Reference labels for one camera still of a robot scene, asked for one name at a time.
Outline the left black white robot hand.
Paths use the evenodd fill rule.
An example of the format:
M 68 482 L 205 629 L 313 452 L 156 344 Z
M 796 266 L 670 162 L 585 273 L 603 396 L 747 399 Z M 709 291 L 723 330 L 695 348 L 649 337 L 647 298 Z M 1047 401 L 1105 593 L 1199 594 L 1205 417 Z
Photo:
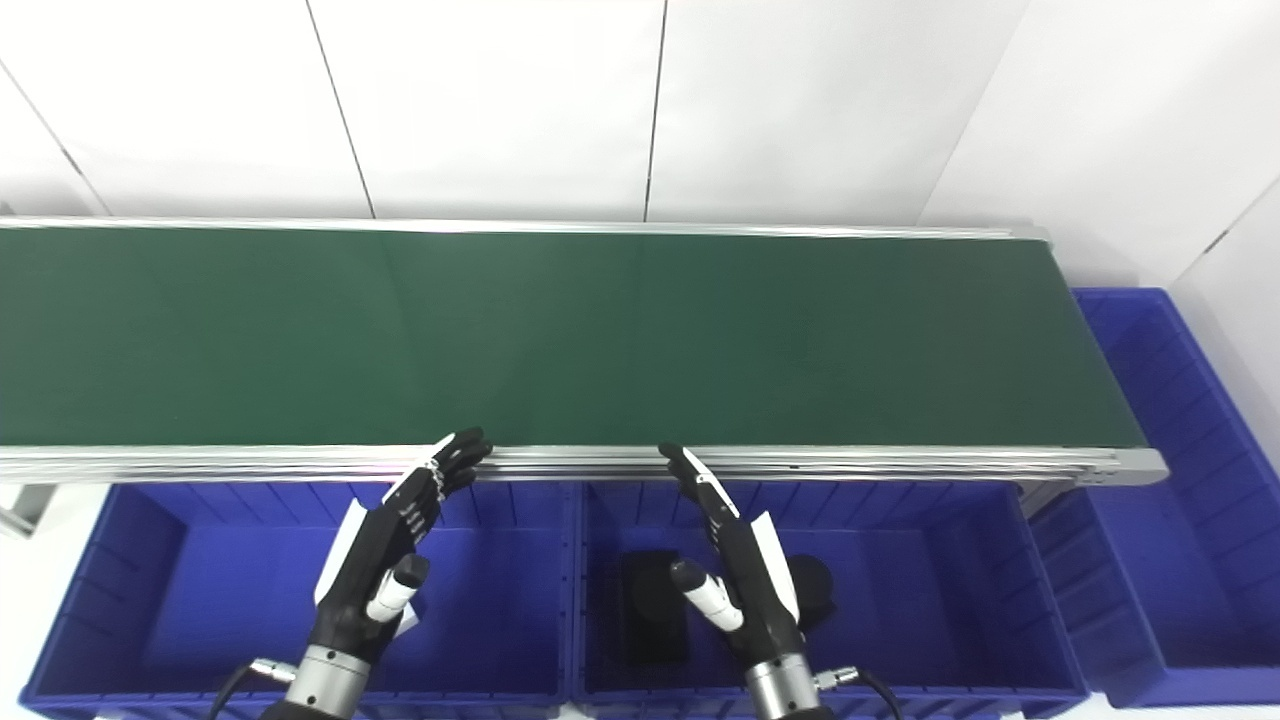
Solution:
M 444 501 L 476 480 L 492 451 L 483 428 L 457 430 L 430 446 L 375 507 L 355 505 L 358 525 L 340 528 L 317 584 L 310 646 L 370 665 L 381 659 L 425 582 L 429 564 L 419 544 Z

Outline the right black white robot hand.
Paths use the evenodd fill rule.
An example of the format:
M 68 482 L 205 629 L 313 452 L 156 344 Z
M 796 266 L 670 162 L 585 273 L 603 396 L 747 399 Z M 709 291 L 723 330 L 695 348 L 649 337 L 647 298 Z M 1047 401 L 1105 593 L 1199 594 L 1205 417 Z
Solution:
M 721 479 L 690 448 L 658 445 L 678 492 L 701 511 L 722 573 L 716 575 L 691 559 L 669 564 L 675 588 L 714 628 L 745 667 L 800 655 L 805 641 L 797 623 L 794 585 L 774 530 L 765 518 L 746 521 Z

